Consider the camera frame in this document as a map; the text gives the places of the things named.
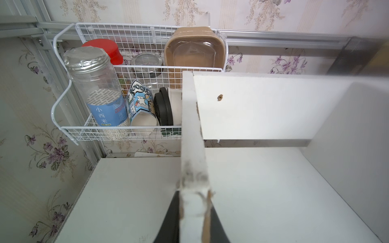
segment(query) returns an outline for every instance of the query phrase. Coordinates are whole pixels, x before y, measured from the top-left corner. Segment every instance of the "jar label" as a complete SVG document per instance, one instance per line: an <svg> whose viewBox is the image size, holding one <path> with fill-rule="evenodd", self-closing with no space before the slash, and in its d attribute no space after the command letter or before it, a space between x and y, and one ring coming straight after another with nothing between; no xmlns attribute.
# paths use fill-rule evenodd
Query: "jar label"
<svg viewBox="0 0 389 243"><path fill-rule="evenodd" d="M128 117L121 94L117 100L106 105L87 105L99 126L118 126Z"/></svg>
<svg viewBox="0 0 389 243"><path fill-rule="evenodd" d="M152 92L137 80L131 84L131 88L127 94L126 105L130 116L130 123L141 112L155 117Z"/></svg>

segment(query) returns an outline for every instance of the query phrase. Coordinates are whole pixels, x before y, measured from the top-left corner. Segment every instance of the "screw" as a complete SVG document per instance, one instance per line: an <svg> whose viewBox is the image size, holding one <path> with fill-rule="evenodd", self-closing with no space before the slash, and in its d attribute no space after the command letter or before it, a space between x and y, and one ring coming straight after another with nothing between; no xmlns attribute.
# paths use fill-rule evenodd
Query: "screw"
<svg viewBox="0 0 389 243"><path fill-rule="evenodd" d="M43 43L42 43L42 40L37 38L37 42L39 43L39 45L43 46Z"/></svg>

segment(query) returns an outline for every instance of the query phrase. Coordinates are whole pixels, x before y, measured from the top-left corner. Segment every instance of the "clear plastic lid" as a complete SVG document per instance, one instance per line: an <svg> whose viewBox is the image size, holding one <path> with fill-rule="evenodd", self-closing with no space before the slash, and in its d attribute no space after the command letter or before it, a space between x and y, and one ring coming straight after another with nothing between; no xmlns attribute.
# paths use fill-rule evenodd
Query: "clear plastic lid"
<svg viewBox="0 0 389 243"><path fill-rule="evenodd" d="M92 46L71 49L63 57L70 74L90 73L110 63L110 57L103 49Z"/></svg>

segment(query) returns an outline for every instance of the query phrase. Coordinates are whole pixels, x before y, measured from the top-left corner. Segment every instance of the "glass jar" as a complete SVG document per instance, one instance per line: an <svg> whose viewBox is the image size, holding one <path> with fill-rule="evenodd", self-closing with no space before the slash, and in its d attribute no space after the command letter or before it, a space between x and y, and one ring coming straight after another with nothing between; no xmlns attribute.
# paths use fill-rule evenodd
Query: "glass jar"
<svg viewBox="0 0 389 243"><path fill-rule="evenodd" d="M99 126L129 126L125 101L110 57L86 46L64 54L65 66Z"/></svg>

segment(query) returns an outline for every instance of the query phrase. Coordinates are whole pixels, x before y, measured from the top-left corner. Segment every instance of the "red container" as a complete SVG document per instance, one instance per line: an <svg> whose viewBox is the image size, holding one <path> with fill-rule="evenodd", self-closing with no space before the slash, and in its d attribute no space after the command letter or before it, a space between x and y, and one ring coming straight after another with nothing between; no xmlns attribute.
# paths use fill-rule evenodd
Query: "red container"
<svg viewBox="0 0 389 243"><path fill-rule="evenodd" d="M93 46L104 49L108 56L111 58L113 65L123 64L123 56L119 52L117 44L109 39L94 39L85 42L82 46Z"/></svg>

